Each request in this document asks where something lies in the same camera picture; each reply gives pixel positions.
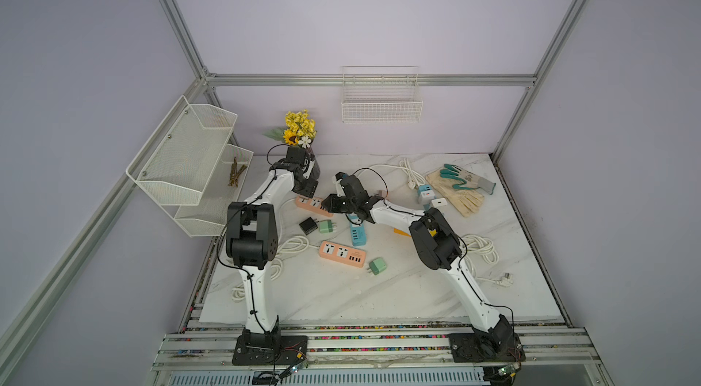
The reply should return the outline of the pink power strip front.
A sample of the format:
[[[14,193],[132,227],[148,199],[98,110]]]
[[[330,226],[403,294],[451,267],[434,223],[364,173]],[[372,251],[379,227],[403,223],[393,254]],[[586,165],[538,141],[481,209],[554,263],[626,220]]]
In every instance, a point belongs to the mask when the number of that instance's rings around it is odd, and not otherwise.
[[[348,245],[324,241],[319,246],[319,256],[321,258],[362,268],[366,261],[366,252]]]

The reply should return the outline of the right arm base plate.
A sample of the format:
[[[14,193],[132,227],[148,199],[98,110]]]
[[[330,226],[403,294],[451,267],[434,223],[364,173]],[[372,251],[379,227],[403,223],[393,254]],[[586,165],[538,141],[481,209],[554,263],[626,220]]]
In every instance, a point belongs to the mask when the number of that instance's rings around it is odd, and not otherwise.
[[[520,337],[511,334],[500,343],[486,335],[476,333],[451,333],[449,349],[456,363],[523,362],[526,356]]]

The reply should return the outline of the green charger plug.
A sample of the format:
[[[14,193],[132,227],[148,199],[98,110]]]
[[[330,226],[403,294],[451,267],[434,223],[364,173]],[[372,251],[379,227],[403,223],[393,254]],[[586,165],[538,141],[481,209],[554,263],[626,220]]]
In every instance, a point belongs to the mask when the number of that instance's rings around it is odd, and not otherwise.
[[[331,234],[336,230],[336,223],[332,220],[322,220],[318,223],[318,227],[321,234]]]
[[[374,276],[378,276],[387,269],[387,263],[382,257],[372,259],[368,264],[368,271]]]

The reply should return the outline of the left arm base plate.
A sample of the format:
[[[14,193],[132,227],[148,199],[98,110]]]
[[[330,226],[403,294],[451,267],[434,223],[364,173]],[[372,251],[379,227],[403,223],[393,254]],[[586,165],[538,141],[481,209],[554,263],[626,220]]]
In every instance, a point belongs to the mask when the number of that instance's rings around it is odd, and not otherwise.
[[[242,334],[237,339],[234,366],[291,365],[301,362],[307,352],[307,336]]]

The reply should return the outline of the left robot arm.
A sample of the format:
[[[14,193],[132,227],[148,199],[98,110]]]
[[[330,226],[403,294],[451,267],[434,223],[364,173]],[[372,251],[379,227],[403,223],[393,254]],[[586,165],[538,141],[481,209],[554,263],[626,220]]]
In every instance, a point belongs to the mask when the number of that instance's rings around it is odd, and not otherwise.
[[[279,250],[281,229],[277,216],[286,196],[312,198],[319,168],[311,148],[289,146],[286,156],[273,163],[263,183],[248,198],[230,203],[224,230],[226,257],[239,272],[246,302],[246,330],[270,334],[279,317],[269,291],[272,262]]]

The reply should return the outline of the pink power strip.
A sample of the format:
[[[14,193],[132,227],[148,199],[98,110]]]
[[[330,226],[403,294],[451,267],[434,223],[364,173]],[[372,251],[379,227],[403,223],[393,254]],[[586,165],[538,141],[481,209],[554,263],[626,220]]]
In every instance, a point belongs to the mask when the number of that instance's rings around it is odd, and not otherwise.
[[[366,252],[348,245],[324,241],[319,246],[319,256],[321,258],[362,268],[366,261]]]
[[[312,214],[319,215],[321,217],[332,218],[333,214],[322,208],[322,201],[319,198],[297,196],[295,198],[295,205],[304,211],[310,212]]]

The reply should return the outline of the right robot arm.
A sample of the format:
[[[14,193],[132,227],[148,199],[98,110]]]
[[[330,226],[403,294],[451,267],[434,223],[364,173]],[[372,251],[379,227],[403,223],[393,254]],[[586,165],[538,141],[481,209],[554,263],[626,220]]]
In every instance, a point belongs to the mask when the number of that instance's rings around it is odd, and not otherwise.
[[[386,225],[409,234],[420,261],[443,275],[467,313],[478,338],[500,351],[516,340],[513,324],[489,302],[476,278],[467,270],[463,239],[436,208],[414,210],[370,194],[357,176],[335,174],[336,192],[322,201],[332,214],[353,214],[362,222]]]

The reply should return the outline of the black charger plug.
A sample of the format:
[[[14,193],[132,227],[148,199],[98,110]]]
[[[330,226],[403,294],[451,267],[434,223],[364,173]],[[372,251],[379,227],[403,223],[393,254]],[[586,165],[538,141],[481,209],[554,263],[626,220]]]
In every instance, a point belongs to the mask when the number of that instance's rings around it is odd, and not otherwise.
[[[311,217],[306,218],[299,223],[299,229],[308,236],[309,234],[317,231],[319,229],[318,222]]]

